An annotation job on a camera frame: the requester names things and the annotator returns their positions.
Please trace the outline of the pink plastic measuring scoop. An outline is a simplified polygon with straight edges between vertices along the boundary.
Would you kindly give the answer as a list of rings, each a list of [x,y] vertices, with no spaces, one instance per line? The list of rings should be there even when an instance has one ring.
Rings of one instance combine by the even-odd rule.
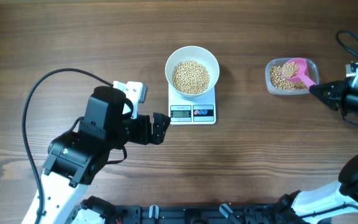
[[[308,76],[308,66],[305,59],[293,58],[287,62],[295,62],[299,66],[299,70],[293,78],[285,78],[282,73],[283,78],[289,82],[302,82],[307,88],[315,85],[315,82]]]

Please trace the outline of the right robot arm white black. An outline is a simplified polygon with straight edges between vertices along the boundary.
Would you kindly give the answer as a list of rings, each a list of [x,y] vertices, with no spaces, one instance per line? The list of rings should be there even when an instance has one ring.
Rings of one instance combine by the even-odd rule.
[[[358,114],[358,89],[350,86],[350,79],[312,85],[310,93],[333,110]],[[291,202],[291,221],[319,223],[345,213],[358,213],[358,154],[341,169],[338,180],[311,191],[299,192]]]

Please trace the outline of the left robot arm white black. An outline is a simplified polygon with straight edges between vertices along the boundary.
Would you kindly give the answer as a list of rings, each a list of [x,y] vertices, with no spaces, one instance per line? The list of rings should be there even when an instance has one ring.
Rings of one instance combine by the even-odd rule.
[[[64,223],[95,175],[110,164],[112,149],[125,152],[125,144],[161,144],[170,125],[170,117],[154,113],[131,118],[124,112],[132,103],[116,88],[98,86],[88,100],[86,113],[48,147],[41,175],[42,189],[37,191],[24,223]]]

